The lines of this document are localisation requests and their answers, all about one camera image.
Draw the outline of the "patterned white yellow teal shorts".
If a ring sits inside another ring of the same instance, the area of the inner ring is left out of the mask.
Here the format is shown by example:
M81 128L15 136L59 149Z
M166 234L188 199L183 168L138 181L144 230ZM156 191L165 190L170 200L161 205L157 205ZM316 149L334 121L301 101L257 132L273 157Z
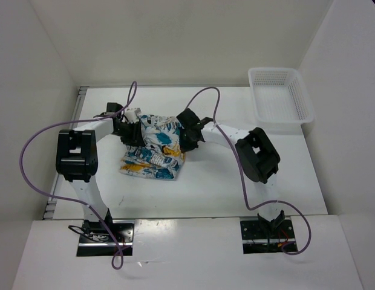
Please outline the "patterned white yellow teal shorts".
M185 161L180 149L182 125L176 117L135 114L141 125L143 146L126 146L120 173L146 179L174 180Z

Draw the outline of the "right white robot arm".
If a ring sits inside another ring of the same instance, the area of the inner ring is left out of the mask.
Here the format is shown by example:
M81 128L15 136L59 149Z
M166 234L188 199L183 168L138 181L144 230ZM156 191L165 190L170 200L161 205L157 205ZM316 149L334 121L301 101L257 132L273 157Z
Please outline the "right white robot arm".
M260 127L254 130L236 129L214 122L206 117L200 120L189 108L177 115L181 123L180 148L183 152L196 149L198 143L215 143L230 148L238 165L244 199L247 202L244 178L254 183L255 190L262 198L262 204L247 206L258 211L259 230L265 237L273 237L281 229L284 212L275 205L279 197L276 174L280 157L267 134Z

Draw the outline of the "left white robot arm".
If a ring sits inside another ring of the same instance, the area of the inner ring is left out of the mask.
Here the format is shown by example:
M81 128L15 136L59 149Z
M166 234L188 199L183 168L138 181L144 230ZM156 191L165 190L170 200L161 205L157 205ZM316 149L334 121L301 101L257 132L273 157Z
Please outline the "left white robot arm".
M123 144L143 146L140 113L139 108L125 109L118 103L108 103L105 112L74 129L63 129L58 135L56 170L72 186L82 205L82 231L94 234L103 242L113 238L115 227L96 181L97 143L108 135L115 135Z

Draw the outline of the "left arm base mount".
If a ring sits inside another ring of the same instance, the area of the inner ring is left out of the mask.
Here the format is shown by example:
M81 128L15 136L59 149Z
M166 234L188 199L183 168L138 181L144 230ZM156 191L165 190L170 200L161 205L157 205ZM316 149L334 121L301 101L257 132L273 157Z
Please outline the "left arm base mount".
M81 227L70 225L68 228L79 236L77 257L113 256L118 253L116 243L101 225L91 230L84 222ZM122 248L123 255L132 256L135 221L113 220L109 228Z

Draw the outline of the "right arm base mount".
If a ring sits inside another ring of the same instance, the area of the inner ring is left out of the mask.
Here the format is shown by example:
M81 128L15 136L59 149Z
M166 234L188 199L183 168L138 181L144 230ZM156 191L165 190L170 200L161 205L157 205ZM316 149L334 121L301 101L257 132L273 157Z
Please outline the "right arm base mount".
M256 217L241 219L240 229L243 254L280 253L282 247L290 253L298 251L293 224L289 218L272 233L263 230Z

